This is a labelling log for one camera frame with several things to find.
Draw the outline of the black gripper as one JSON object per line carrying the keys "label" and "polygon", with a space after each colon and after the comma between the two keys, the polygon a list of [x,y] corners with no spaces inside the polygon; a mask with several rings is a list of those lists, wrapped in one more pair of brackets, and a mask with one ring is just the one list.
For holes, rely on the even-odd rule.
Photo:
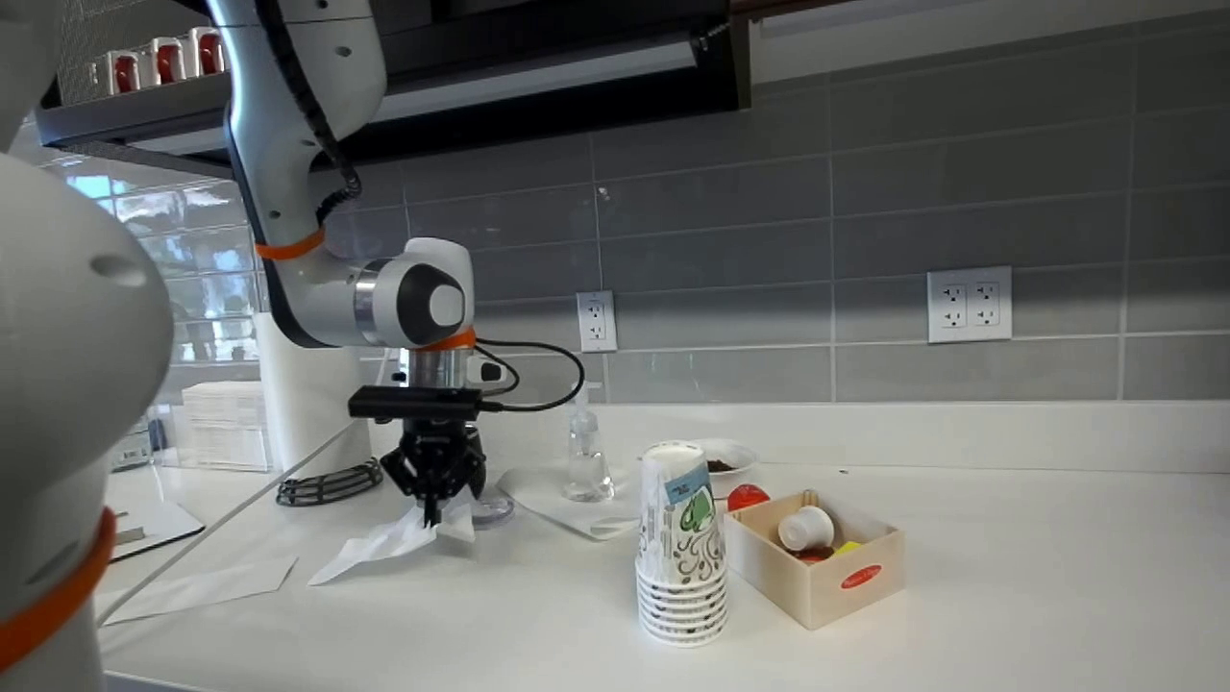
{"label": "black gripper", "polygon": [[[472,376],[472,348],[394,348],[390,381],[409,394],[409,444],[463,444],[445,463],[445,494],[483,490],[489,461],[478,439],[480,387]],[[424,507],[424,528],[442,522],[433,478],[424,478],[396,444],[381,456],[390,479]]]}

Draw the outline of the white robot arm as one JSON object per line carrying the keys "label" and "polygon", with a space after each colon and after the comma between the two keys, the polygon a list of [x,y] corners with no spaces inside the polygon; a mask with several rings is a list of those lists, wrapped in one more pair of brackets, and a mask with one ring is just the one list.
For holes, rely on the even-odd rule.
{"label": "white robot arm", "polygon": [[[325,247],[390,87],[368,0],[204,0],[228,47],[223,140],[276,325],[301,346],[450,348],[472,334],[471,252],[419,237],[357,270]],[[171,287],[118,219],[0,155],[0,692],[102,692],[93,592],[113,561],[104,453],[171,370]]]}

